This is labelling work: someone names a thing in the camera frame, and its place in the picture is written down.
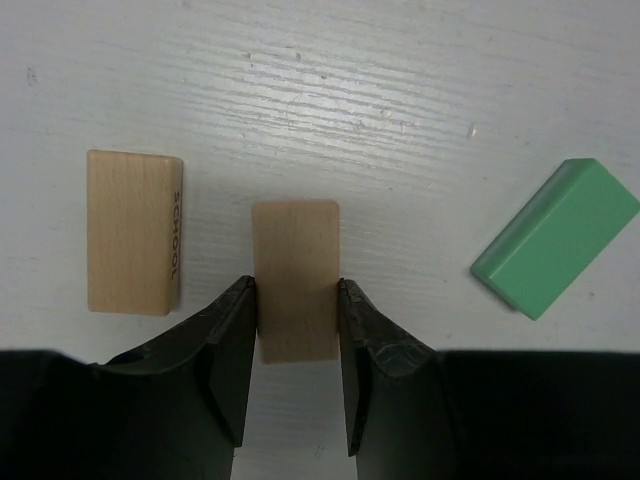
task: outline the beige wooden block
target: beige wooden block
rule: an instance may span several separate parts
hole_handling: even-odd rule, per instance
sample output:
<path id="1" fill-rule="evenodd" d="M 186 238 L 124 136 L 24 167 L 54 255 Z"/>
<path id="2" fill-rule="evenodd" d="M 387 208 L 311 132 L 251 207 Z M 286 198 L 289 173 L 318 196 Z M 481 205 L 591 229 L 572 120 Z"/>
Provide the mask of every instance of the beige wooden block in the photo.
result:
<path id="1" fill-rule="evenodd" d="M 340 207 L 260 202 L 252 214 L 262 361 L 337 359 Z"/>
<path id="2" fill-rule="evenodd" d="M 180 274 L 182 160 L 87 152 L 89 309 L 166 315 Z"/>

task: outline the white table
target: white table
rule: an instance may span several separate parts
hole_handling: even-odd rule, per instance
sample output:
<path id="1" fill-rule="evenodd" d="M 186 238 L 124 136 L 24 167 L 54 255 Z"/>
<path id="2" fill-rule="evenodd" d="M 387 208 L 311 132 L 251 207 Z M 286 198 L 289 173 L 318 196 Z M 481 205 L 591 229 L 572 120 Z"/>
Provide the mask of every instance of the white table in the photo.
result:
<path id="1" fill-rule="evenodd" d="M 636 0 L 6 1 L 0 45 L 1 348 L 106 361 L 252 272 L 254 201 L 313 197 L 428 345 L 640 349 L 640 220 L 537 322 L 467 273 L 565 158 L 640 194 Z M 87 311 L 90 148 L 185 161 L 167 318 Z M 337 362 L 252 382 L 234 479 L 355 478 Z"/>

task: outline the green block top face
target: green block top face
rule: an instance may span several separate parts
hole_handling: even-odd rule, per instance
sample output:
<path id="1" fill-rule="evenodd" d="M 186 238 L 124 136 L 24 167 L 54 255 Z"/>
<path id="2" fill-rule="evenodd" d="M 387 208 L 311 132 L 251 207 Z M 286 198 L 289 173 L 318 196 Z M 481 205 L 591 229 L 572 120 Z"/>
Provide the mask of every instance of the green block top face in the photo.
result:
<path id="1" fill-rule="evenodd" d="M 565 161 L 471 266 L 537 319 L 640 210 L 597 160 Z"/>

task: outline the wooden block with text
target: wooden block with text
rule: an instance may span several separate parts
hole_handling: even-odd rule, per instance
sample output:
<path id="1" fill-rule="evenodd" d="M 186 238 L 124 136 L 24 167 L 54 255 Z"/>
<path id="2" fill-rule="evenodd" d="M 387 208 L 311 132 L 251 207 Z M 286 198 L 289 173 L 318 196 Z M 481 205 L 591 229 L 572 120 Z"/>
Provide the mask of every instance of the wooden block with text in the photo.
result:
<path id="1" fill-rule="evenodd" d="M 87 152 L 89 309 L 166 315 L 179 294 L 182 160 Z"/>
<path id="2" fill-rule="evenodd" d="M 262 361 L 337 359 L 338 204 L 259 202 L 252 217 Z"/>

